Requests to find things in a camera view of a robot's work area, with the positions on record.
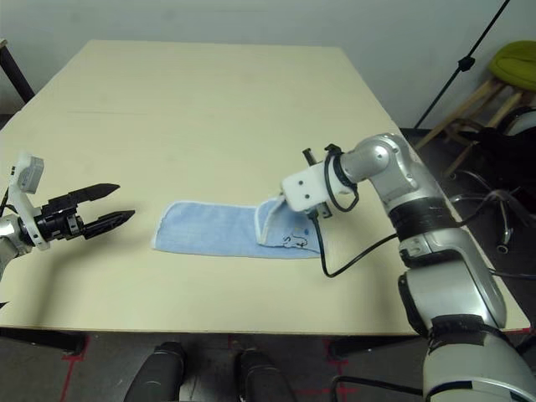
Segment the table leg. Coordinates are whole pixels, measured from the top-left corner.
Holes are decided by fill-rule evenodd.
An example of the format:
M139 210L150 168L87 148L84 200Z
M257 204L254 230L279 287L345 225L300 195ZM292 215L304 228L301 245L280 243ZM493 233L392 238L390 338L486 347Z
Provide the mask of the table leg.
M80 354L86 343L86 336L82 332L58 332L41 329L0 328L0 337L35 346L61 349L73 356Z
M338 339L329 344L329 356L336 360L346 358L349 354L357 352L372 352L376 348L414 341L419 339L417 335L398 337L348 337Z

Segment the wooden stool leg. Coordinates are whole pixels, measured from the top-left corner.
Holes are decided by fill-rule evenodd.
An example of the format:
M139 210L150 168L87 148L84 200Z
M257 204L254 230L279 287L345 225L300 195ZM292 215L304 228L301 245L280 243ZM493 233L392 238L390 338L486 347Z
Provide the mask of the wooden stool leg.
M490 104L495 100L495 98L497 98L497 96L503 92L503 89L507 87L507 84L504 83L504 82L500 82L499 85L497 85L497 88L495 88L495 90L493 90L493 92L488 96L488 98L483 101L483 103L478 106L474 112L472 112L469 117L467 117L467 119L469 120L475 120L478 115L480 115L483 111L485 111L487 109L488 106L490 106Z
M463 102L455 111L453 111L449 116L447 116L445 120L435 126L434 129L428 134L426 134L423 138L421 138L421 140L417 142L417 145L415 145L415 149L421 149L424 145L430 142L430 140L437 137L437 135L442 132L445 127L451 124L452 121L455 120L457 117L468 111L474 103L479 101L482 97L486 96L496 87L496 85L497 82L493 78L480 85L480 87L475 90L472 95L469 96L469 98L467 98L467 100Z
M501 108L495 113L495 116L487 123L486 127L495 127L499 122L507 115L510 110L512 110L521 100L521 95L523 92L521 90L516 90L506 102L504 102Z
M487 123L486 127L495 127L499 122L507 115L512 108L514 108L517 103L521 100L521 95L523 92L521 90L516 90L501 106L501 108L495 113L495 116ZM467 156L471 153L472 148L475 146L476 142L473 142L471 145L466 147L463 152L458 155L456 160L445 170L444 176L448 177L453 174L456 169L466 160Z
M455 140L456 142L459 142L461 145L471 145L471 140L467 140L466 138L460 136L458 132L461 131L462 128L467 127L465 124L458 124L454 130L447 133L447 138L450 138L452 140Z
M531 90L524 91L523 95L521 96L521 100L519 101L519 105L530 106L530 104L533 103L535 96L536 96L536 92L532 92Z
M467 146L466 149L464 149L460 155L458 155L456 160L453 163L451 163L451 165L443 173L444 177L448 178L451 174L453 174L459 168L461 163L466 160L467 156L469 156L475 144L476 142L473 142L471 145Z

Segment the black pole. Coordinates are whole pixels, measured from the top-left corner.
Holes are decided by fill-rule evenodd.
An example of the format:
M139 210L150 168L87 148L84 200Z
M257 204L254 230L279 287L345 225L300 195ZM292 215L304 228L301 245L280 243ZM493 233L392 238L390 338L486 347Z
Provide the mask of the black pole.
M439 91L439 94L435 97L435 99L430 103L430 106L426 109L426 111L423 113L423 115L420 117L419 121L417 121L417 124L413 127L414 129L419 128L420 123L423 122L423 120L430 114L434 106L436 106L436 103L441 99L443 94L446 92L446 90L451 86L452 81L460 74L460 72L469 71L471 67L475 64L475 60L472 58L472 54L477 50L478 45L482 42L482 40L486 37L489 30L492 28L493 24L497 21L499 16L503 13L504 8L510 3L510 0L505 0L502 6L499 8L499 10L495 13L490 23L486 26L486 29L484 29L484 32L480 35L480 38L475 42L475 44L472 46L471 50L467 54L466 57L463 59L458 60L458 67L456 67L456 70L454 73L452 73L451 78L443 85L443 88Z
M17 66L17 63L15 63L12 55L9 53L8 48L5 46L0 49L0 67L2 67L8 76L20 97L23 98L23 101L25 103L30 102L35 96L34 91L24 78L23 73Z

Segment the blue cloth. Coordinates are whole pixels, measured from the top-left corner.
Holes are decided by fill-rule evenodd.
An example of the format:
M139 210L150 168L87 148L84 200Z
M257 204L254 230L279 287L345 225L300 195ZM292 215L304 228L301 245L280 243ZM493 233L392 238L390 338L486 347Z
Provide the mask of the blue cloth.
M259 207L179 201L162 217L153 246L198 255L265 258L318 257L317 235L305 214L283 197Z

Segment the green stool seat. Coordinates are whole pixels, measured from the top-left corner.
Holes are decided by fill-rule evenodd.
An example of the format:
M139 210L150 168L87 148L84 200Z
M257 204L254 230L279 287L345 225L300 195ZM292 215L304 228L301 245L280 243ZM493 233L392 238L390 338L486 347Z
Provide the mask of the green stool seat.
M536 92L536 42L507 44L495 54L489 70L507 84Z

